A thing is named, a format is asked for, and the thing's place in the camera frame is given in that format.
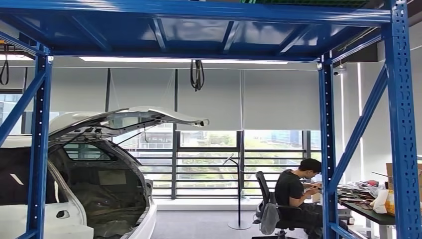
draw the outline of black desk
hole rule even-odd
[[[387,214],[377,214],[373,210],[365,210],[360,206],[354,203],[339,202],[342,206],[347,207],[348,209],[359,213],[360,215],[366,217],[367,219],[380,225],[380,238],[382,239],[391,239],[392,227],[391,225],[396,224],[396,218]]]
[[[380,224],[380,225],[395,225],[396,224],[396,218],[393,216],[390,216],[387,214],[377,214],[373,210],[365,210],[354,203],[344,203],[344,202],[339,202],[339,203],[377,224]]]

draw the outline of perforated upright post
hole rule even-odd
[[[415,116],[405,0],[387,0],[391,24],[382,27],[388,68],[397,238],[421,239]]]
[[[40,45],[41,51],[47,51]],[[44,207],[47,177],[48,121],[50,113],[51,64],[48,55],[36,57],[36,72],[45,71],[34,96],[32,113],[32,147],[29,171],[26,234],[22,238],[44,238]]]
[[[322,146],[322,184],[323,184],[323,207],[324,227],[323,233],[326,239],[338,238],[337,233],[331,229],[331,224],[338,223],[337,192],[330,193],[328,184],[334,174],[335,141],[334,141],[334,108],[333,108],[333,71],[332,64],[326,60],[331,58],[331,52],[321,57],[318,66],[319,72],[319,115],[321,122],[321,146]]]

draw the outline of black t-shirt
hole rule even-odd
[[[304,187],[298,175],[287,169],[278,178],[275,197],[278,205],[289,206],[289,198],[299,199],[303,195]]]

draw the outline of car hatchback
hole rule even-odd
[[[202,127],[207,119],[158,107],[67,113],[49,125],[45,239],[149,239],[157,206],[153,182],[112,137],[162,123]],[[0,238],[26,230],[31,135],[0,149]]]

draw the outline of man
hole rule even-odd
[[[322,235],[322,206],[304,203],[305,199],[318,193],[321,183],[302,184],[300,179],[311,179],[321,173],[321,162],[307,158],[301,161],[297,170],[287,169],[280,174],[275,188],[275,197],[278,205],[300,207],[300,212],[290,215],[282,215],[286,220],[303,222],[314,225],[315,229],[308,232],[309,239],[321,239]],[[340,221],[340,226],[347,230],[347,224]]]

